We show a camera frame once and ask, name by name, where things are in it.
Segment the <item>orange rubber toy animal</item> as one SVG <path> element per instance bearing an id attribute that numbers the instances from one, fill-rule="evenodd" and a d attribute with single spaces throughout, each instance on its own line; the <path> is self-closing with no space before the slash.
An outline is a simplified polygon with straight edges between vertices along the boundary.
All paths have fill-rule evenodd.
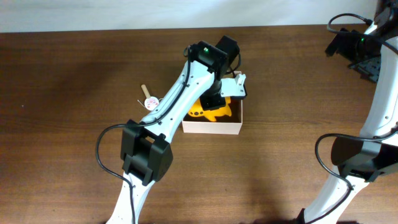
<path id="1" fill-rule="evenodd" d="M 222 106 L 215 110 L 205 111 L 200 103 L 200 100 L 197 99 L 193 106 L 189 109 L 187 114 L 194 118 L 205 117 L 208 121 L 216 122 L 216 117 L 232 116 L 232 111 L 229 106 L 229 104 L 231 103 L 231 97 L 228 96 L 225 98 L 225 100 L 225 106 Z"/>

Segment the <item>wooden pig rattle drum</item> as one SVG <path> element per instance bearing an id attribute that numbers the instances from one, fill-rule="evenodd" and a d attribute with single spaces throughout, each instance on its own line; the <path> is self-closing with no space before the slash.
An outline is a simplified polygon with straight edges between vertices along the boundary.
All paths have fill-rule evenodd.
<path id="1" fill-rule="evenodd" d="M 155 110 L 155 109 L 159 106 L 159 104 L 160 104 L 159 99 L 156 98 L 156 97 L 154 97 L 154 96 L 151 96 L 151 95 L 150 95 L 150 93 L 149 93 L 149 91 L 148 91 L 148 89 L 147 89 L 147 87 L 146 87 L 145 84 L 142 84 L 142 85 L 141 85 L 141 89 L 142 89 L 142 92 L 143 92 L 143 94 L 144 94 L 144 96 L 145 96 L 145 100 L 144 100 L 143 103 L 140 102 L 139 100 L 138 100 L 138 102 L 139 102 L 145 109 L 147 109 L 147 110 L 149 110 L 149 111 Z"/>

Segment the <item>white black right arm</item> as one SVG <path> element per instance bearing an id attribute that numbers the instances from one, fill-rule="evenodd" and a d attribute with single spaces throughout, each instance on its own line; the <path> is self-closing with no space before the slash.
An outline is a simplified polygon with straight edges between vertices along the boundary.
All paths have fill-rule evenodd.
<path id="1" fill-rule="evenodd" d="M 349 68 L 376 84 L 373 102 L 359 136 L 324 134 L 315 143 L 335 140 L 331 148 L 332 168 L 320 165 L 329 177 L 318 197 L 300 211 L 295 223 L 338 223 L 354 197 L 378 177 L 397 172 L 397 1 L 378 1 L 373 19 L 357 16 L 368 28 L 361 33 L 345 28 L 326 28 L 335 37 L 327 56 L 340 54 Z"/>

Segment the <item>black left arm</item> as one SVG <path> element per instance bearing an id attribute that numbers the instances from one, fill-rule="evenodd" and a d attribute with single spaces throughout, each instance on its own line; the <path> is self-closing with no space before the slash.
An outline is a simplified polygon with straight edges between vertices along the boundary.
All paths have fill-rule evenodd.
<path id="1" fill-rule="evenodd" d="M 137 223 L 150 188 L 168 171 L 174 159 L 170 144 L 184 117 L 233 115 L 233 99 L 246 97 L 245 76 L 231 67 L 240 60 L 238 43 L 223 36 L 216 45 L 200 41 L 184 50 L 187 61 L 163 100 L 140 122 L 129 120 L 122 129 L 121 192 L 108 223 Z"/>

